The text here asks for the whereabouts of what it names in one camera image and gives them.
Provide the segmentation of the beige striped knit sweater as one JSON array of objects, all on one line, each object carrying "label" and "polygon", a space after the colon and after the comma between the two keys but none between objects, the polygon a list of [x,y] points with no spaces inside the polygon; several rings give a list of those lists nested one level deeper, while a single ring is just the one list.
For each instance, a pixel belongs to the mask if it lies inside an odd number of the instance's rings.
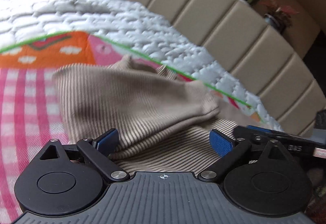
[{"label": "beige striped knit sweater", "polygon": [[180,80],[123,57],[111,66],[74,64],[58,69],[53,84],[71,143],[111,128],[119,142],[110,158],[129,173],[199,173],[218,160],[209,133],[232,137],[252,117],[225,102],[201,81]]}]

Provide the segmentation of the colourful cartoon play mat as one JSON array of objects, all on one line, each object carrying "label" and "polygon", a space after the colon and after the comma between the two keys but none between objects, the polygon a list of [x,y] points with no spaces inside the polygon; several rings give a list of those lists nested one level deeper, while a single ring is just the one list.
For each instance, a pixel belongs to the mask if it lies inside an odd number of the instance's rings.
[{"label": "colourful cartoon play mat", "polygon": [[[111,66],[125,56],[154,69],[164,66],[186,82],[201,81],[125,45],[82,31],[33,39],[1,53],[1,223],[11,223],[22,213],[14,185],[42,147],[54,138],[73,144],[63,123],[54,73],[74,64]],[[251,105],[207,88],[252,117],[256,126],[262,125]]]}]

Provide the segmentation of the beige padded headboard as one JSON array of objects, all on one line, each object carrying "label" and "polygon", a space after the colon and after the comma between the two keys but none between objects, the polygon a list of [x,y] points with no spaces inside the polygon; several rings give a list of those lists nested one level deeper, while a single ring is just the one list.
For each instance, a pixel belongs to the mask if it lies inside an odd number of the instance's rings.
[{"label": "beige padded headboard", "polygon": [[285,132],[310,136],[325,96],[288,42],[241,0],[131,0],[163,15],[259,96]]}]

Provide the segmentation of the red leaf potted plant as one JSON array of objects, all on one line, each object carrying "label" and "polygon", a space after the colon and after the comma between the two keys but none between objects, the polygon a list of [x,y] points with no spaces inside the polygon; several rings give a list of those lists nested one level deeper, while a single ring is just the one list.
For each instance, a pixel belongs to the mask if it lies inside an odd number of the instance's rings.
[{"label": "red leaf potted plant", "polygon": [[277,0],[262,0],[261,5],[264,5],[267,12],[264,14],[264,20],[281,35],[284,34],[287,28],[292,26],[292,16],[299,12],[290,5],[280,5]]}]

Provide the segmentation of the white quilted mattress pad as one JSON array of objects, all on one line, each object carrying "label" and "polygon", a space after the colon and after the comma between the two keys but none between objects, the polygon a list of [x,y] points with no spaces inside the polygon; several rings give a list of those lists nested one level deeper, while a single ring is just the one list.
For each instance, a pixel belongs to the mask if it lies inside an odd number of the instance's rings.
[{"label": "white quilted mattress pad", "polygon": [[1,0],[1,48],[58,32],[85,31],[120,43],[251,105],[275,130],[258,96],[161,15],[126,0]]}]

